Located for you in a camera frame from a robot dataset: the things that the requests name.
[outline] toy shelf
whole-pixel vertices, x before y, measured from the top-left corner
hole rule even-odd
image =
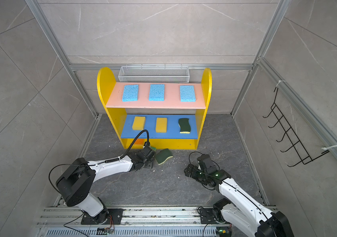
[[[149,101],[150,84],[165,85],[164,101]],[[125,85],[138,85],[138,101],[123,102],[122,95]],[[181,85],[193,85],[195,89],[195,102],[181,102]],[[116,82],[115,87],[106,104],[108,108],[180,108],[180,109],[205,109],[203,92],[199,83],[133,83]]]
[[[189,134],[181,134],[178,120],[180,118],[189,118],[191,128],[196,128],[196,117],[194,115],[127,115],[121,138],[135,138],[141,130],[133,130],[134,117],[144,116],[146,118],[144,129],[149,131],[149,138],[164,139],[197,139],[197,130],[191,129]],[[157,118],[167,118],[167,132],[155,132]],[[146,133],[139,138],[146,138]]]
[[[204,70],[201,83],[164,83],[165,101],[149,101],[150,84],[152,83],[116,82],[114,74],[109,68],[100,69],[97,79],[100,100],[125,149],[140,132],[132,129],[135,116],[146,117],[144,129],[149,131],[151,146],[157,149],[197,149],[211,99],[212,74],[209,68]],[[135,84],[139,85],[138,101],[122,102],[124,85]],[[194,85],[196,102],[180,102],[180,85]],[[179,108],[195,109],[196,111],[194,115],[128,115],[125,108]],[[167,118],[166,133],[155,132],[157,117]],[[179,132],[178,120],[180,118],[189,118],[191,126],[189,134]],[[145,141],[146,134],[143,133],[132,148],[141,149]]]

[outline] green sponge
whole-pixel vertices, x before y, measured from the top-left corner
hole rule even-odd
[[[179,127],[181,134],[189,134],[191,132],[191,126],[188,118],[180,118]]]
[[[159,165],[165,163],[166,160],[172,157],[172,152],[169,149],[163,149],[155,156],[155,160]]]

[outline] wire basket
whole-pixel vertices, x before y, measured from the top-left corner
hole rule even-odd
[[[188,83],[187,66],[124,66],[119,73],[120,82]]]

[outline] dark stone floor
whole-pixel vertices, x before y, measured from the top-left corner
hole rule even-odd
[[[237,129],[230,115],[207,115],[197,149],[228,172],[248,194],[262,203]],[[173,158],[152,169],[115,174],[96,181],[91,192],[105,205],[185,205],[212,206],[223,196],[186,177],[192,150],[172,150]],[[124,149],[107,115],[103,115],[85,155],[86,160],[117,157]],[[199,154],[192,154],[194,163]]]

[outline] yellow sponge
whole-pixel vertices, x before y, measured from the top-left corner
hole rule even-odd
[[[167,132],[167,118],[157,118],[156,132]]]
[[[133,122],[133,130],[143,130],[143,127],[145,126],[146,117],[143,116],[136,116],[134,117]]]

